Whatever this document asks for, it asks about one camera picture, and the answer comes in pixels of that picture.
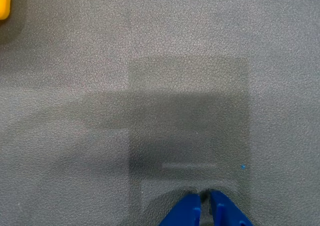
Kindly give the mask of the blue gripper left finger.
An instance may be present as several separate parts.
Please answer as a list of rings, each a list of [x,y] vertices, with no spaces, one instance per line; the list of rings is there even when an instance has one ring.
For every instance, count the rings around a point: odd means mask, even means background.
[[[159,225],[199,226],[200,217],[201,198],[198,194],[191,193],[179,200]]]

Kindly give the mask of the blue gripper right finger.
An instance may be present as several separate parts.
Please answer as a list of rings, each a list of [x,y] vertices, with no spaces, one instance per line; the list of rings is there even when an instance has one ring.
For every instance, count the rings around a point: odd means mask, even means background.
[[[210,205],[214,226],[253,226],[247,216],[221,191],[210,192]]]

